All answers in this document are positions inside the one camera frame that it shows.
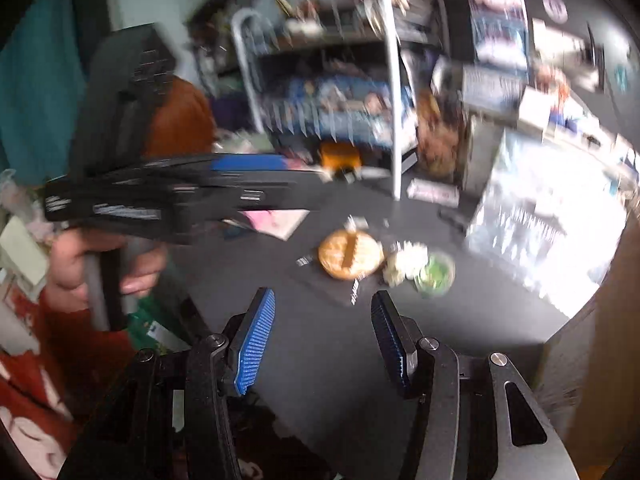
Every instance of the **green bowl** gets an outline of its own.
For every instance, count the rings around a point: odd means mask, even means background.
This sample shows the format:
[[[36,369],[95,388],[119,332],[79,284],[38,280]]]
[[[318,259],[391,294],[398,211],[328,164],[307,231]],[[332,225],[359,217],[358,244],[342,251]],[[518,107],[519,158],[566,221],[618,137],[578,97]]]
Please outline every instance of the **green bowl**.
[[[456,277],[456,264],[451,256],[441,251],[429,253],[429,263],[414,278],[416,288],[429,296],[446,294]]]

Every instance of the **red sweater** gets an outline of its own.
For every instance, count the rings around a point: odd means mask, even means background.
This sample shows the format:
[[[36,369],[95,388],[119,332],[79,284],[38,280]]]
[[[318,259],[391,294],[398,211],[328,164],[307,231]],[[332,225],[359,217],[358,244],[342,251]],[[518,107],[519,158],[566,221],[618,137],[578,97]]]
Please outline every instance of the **red sweater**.
[[[36,473],[55,479],[83,420],[135,352],[125,332],[95,332],[88,310],[55,312],[45,293],[40,304],[15,287],[11,294],[40,352],[0,350],[0,419]]]

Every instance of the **metal screw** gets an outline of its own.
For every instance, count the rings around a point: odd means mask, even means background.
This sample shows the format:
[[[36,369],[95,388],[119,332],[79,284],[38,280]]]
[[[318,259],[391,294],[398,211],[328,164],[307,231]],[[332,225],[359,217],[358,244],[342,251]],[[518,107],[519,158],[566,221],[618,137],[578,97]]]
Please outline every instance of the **metal screw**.
[[[437,350],[440,343],[438,343],[437,339],[433,337],[423,337],[420,339],[420,348],[423,350]]]
[[[491,362],[494,365],[504,366],[509,362],[509,360],[507,359],[506,355],[501,354],[500,352],[494,352],[491,354]]]
[[[154,351],[149,348],[145,348],[145,349],[142,349],[140,352],[138,352],[138,361],[141,363],[145,363],[147,361],[151,361],[153,356],[154,356]]]
[[[213,343],[213,346],[215,348],[218,348],[226,342],[226,337],[224,337],[222,334],[212,334],[211,342]]]

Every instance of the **curtain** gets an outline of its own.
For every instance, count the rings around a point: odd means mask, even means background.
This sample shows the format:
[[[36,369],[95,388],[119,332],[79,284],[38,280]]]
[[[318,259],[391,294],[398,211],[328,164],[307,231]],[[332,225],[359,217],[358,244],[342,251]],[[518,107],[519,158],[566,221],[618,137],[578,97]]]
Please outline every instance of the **curtain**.
[[[27,186],[66,173],[83,92],[72,0],[34,0],[0,52],[0,170]]]

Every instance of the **white wall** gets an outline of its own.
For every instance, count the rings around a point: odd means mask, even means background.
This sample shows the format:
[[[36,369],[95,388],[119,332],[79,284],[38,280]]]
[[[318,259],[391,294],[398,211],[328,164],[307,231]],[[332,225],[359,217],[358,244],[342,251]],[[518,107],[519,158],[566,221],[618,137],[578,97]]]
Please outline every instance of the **white wall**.
[[[186,48],[190,42],[181,15],[185,0],[116,0],[123,28],[155,22],[163,39],[174,51],[177,60],[175,75],[200,86],[193,55]]]

